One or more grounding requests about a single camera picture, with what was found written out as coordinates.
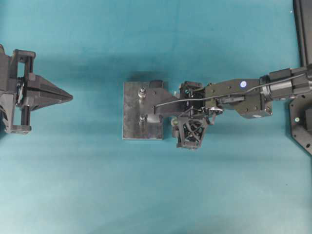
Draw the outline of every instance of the teal surface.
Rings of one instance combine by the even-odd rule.
[[[1,0],[7,54],[74,100],[0,139],[1,234],[311,233],[311,159],[287,105],[226,111],[202,148],[123,141],[122,84],[258,78],[299,66],[291,0]]]

